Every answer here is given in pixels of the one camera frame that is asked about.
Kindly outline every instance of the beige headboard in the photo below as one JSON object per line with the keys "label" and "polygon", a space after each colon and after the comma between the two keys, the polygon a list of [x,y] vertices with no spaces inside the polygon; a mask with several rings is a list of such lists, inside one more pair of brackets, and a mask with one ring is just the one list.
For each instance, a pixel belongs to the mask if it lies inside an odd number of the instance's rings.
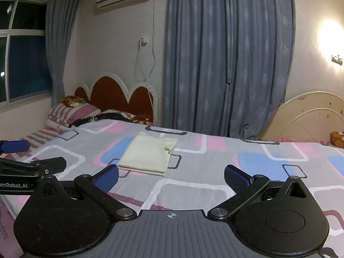
{"label": "beige headboard", "polygon": [[344,101],[337,95],[305,93],[280,106],[258,139],[328,143],[331,132],[344,131],[343,111]]}

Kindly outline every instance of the arched headboard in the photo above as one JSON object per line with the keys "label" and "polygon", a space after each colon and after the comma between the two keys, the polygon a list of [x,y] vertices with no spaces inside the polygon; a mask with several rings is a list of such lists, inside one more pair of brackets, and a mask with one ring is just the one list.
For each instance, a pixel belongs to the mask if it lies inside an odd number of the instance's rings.
{"label": "arched headboard", "polygon": [[344,100],[323,91],[294,97],[280,106],[259,140],[329,143],[344,131]]}
{"label": "arched headboard", "polygon": [[130,91],[115,74],[101,74],[92,85],[79,85],[75,96],[84,98],[101,111],[116,109],[131,114],[148,114],[151,122],[158,120],[158,97],[155,89],[147,82],[135,84]]}

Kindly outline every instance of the curtain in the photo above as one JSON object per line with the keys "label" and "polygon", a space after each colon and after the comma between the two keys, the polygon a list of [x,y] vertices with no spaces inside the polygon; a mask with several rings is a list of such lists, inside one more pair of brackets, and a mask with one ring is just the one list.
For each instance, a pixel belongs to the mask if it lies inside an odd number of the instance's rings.
{"label": "curtain", "polygon": [[170,0],[164,126],[255,138],[283,100],[294,0]]}
{"label": "curtain", "polygon": [[45,18],[45,45],[53,82],[52,107],[65,96],[63,72],[73,24],[80,0],[48,0]]}

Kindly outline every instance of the window pane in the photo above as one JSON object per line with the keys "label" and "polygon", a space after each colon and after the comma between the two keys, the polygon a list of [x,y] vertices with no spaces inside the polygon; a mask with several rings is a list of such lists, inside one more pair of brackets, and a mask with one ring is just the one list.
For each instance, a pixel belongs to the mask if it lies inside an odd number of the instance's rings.
{"label": "window pane", "polygon": [[8,84],[10,99],[52,88],[44,36],[12,36]]}
{"label": "window pane", "polygon": [[0,1],[0,30],[8,29],[13,7],[14,1]]}
{"label": "window pane", "polygon": [[6,101],[5,87],[5,54],[7,38],[0,38],[0,102]]}
{"label": "window pane", "polygon": [[46,5],[19,1],[14,13],[12,29],[45,29]]}

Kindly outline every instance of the pale yellow towel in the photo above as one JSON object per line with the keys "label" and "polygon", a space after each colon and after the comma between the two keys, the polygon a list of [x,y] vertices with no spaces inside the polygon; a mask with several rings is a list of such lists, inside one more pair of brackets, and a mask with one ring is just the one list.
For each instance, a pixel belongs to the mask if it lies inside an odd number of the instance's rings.
{"label": "pale yellow towel", "polygon": [[123,170],[165,176],[176,138],[154,138],[144,132],[131,141],[117,166]]}

